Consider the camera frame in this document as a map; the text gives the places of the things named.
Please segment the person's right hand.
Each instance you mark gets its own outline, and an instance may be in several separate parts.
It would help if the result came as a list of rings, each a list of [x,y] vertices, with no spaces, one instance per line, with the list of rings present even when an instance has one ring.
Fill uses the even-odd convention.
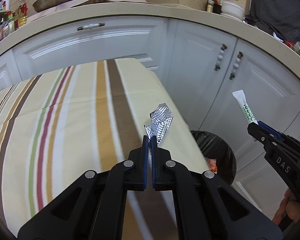
[[[276,211],[272,221],[279,225],[282,221],[283,216],[287,215],[294,223],[297,223],[300,219],[300,203],[289,200],[292,192],[290,189],[287,189],[284,198],[281,201],[278,210]]]

